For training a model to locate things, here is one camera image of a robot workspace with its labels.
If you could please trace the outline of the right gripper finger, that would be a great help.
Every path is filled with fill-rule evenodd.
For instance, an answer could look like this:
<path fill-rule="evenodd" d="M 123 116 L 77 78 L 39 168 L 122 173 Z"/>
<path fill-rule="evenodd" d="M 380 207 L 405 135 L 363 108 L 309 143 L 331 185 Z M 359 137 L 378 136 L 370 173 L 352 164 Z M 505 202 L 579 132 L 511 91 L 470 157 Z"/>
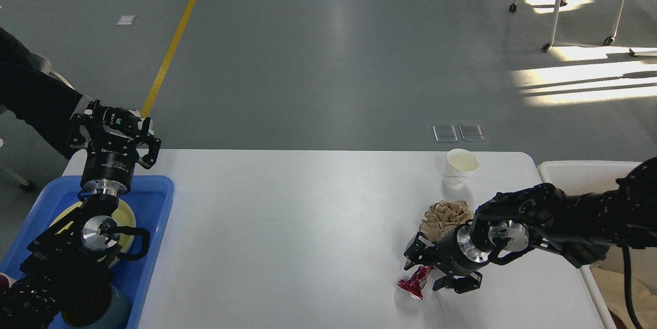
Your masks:
<path fill-rule="evenodd" d="M 429 241 L 422 231 L 418 231 L 409 241 L 403 256 L 406 258 L 403 270 L 409 270 L 418 265 L 438 267 L 439 252 L 437 247 Z"/>
<path fill-rule="evenodd" d="M 473 272 L 466 277 L 457 277 L 454 275 L 444 275 L 438 278 L 432 285 L 432 291 L 436 292 L 440 289 L 452 289 L 457 294 L 464 294 L 481 287 L 483 275 L 479 272 Z"/>

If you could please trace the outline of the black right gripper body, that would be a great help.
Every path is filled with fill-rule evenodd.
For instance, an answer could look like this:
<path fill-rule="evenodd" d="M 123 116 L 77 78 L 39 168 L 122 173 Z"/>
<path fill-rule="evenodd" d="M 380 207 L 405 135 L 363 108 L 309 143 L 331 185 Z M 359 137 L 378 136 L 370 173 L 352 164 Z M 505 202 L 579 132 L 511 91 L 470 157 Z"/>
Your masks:
<path fill-rule="evenodd" d="M 434 247 L 436 256 L 432 266 L 445 274 L 466 277 L 490 262 L 493 243 L 471 235 L 472 225 L 462 224 L 441 238 Z"/>

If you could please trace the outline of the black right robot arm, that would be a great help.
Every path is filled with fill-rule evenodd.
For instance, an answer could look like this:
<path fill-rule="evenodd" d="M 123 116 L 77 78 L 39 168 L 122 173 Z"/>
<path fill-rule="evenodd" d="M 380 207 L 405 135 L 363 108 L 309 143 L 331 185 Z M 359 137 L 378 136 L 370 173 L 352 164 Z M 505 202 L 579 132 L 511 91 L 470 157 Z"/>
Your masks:
<path fill-rule="evenodd" d="M 420 229 L 403 253 L 404 270 L 416 271 L 398 285 L 421 299 L 427 276 L 437 269 L 443 275 L 432 289 L 462 294 L 479 289 L 479 269 L 490 263 L 502 266 L 540 249 L 580 268 L 605 259 L 615 245 L 623 254 L 626 310 L 641 328 L 631 296 L 629 250 L 655 247 L 655 158 L 616 183 L 617 189 L 574 196 L 551 183 L 496 193 L 439 239 Z"/>

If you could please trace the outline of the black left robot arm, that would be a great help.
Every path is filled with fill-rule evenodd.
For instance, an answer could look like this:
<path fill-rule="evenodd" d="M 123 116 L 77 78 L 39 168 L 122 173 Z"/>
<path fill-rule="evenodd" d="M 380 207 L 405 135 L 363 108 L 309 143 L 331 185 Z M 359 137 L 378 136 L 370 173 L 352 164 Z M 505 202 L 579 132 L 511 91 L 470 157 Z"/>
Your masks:
<path fill-rule="evenodd" d="M 72 116 L 67 145 L 87 153 L 81 204 L 28 245 L 24 276 L 2 293 L 2 328 L 47 328 L 61 312 L 75 326 L 99 322 L 112 304 L 113 261 L 148 254 L 150 232 L 112 215 L 131 190 L 134 167 L 157 162 L 161 140 L 151 118 L 96 100 Z"/>

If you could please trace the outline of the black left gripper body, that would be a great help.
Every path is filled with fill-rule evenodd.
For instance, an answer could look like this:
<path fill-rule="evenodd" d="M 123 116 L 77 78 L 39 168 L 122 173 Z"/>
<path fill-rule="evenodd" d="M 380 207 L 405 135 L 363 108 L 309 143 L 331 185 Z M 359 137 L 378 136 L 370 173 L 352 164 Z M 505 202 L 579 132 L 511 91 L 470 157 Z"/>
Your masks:
<path fill-rule="evenodd" d="M 81 177 L 83 191 L 122 196 L 131 191 L 134 166 L 139 159 L 127 137 L 100 137 L 89 142 Z"/>

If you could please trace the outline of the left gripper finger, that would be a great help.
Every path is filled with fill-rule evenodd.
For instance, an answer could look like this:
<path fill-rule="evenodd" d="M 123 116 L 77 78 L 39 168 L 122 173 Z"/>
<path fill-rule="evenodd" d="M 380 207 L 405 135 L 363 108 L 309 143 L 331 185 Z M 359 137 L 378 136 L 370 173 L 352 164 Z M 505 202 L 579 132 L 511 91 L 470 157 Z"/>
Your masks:
<path fill-rule="evenodd" d="M 131 160 L 146 170 L 151 169 L 157 162 L 162 145 L 162 140 L 152 134 L 150 127 L 151 118 L 145 117 L 141 121 L 141 128 L 138 128 L 136 133 L 131 135 Z M 146 146 L 145 155 L 139 154 L 138 148 L 140 146 Z"/>
<path fill-rule="evenodd" d="M 111 149 L 109 111 L 100 101 L 79 101 L 70 117 L 66 149 Z"/>

